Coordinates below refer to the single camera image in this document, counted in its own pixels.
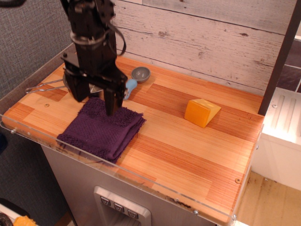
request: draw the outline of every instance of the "button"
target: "button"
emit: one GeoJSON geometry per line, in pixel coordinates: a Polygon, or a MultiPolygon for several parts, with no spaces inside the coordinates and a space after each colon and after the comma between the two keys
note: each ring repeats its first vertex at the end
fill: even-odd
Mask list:
{"type": "Polygon", "coordinates": [[[138,219],[138,213],[132,211],[132,210],[127,210],[127,213],[130,217],[134,218],[134,219],[138,219]]]}
{"type": "Polygon", "coordinates": [[[102,200],[102,203],[107,205],[107,206],[111,206],[111,202],[110,200],[104,198],[104,197],[100,197],[100,199],[102,200]]]}
{"type": "Polygon", "coordinates": [[[119,204],[114,203],[114,207],[115,207],[115,209],[118,210],[119,212],[122,212],[122,213],[124,212],[123,206],[120,206],[119,204]]]}

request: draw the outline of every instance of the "gray fabric wall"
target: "gray fabric wall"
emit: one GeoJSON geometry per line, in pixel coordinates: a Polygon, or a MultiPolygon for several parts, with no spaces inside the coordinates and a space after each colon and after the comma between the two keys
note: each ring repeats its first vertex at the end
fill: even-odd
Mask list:
{"type": "MultiPolygon", "coordinates": [[[[0,8],[0,98],[67,47],[69,33],[60,0],[0,8]]],[[[39,225],[53,226],[67,206],[41,147],[3,128],[0,133],[8,139],[0,155],[0,197],[29,212],[39,225]]]]}

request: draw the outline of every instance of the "screw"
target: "screw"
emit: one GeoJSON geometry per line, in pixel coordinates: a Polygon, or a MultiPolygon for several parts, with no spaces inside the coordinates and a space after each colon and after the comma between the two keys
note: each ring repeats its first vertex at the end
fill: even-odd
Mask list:
{"type": "Polygon", "coordinates": [[[236,178],[236,179],[235,179],[235,183],[240,184],[240,183],[241,183],[241,180],[240,180],[239,178],[236,178]]]}

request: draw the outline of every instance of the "gray bowl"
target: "gray bowl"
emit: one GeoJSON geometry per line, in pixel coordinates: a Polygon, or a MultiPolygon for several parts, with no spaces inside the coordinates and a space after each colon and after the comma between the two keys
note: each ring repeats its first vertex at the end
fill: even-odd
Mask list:
{"type": "Polygon", "coordinates": [[[132,71],[132,78],[138,83],[147,81],[151,75],[151,71],[147,67],[137,67],[132,71]]]}

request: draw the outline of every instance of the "yellow cheese wedge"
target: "yellow cheese wedge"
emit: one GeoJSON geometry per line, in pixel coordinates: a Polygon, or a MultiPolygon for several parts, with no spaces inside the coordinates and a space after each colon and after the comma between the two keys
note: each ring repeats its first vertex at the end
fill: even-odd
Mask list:
{"type": "Polygon", "coordinates": [[[14,221],[14,226],[36,226],[36,222],[27,216],[17,217],[14,221]]]}
{"type": "Polygon", "coordinates": [[[205,128],[220,109],[221,107],[218,105],[204,99],[190,100],[186,107],[184,119],[205,128]]]}

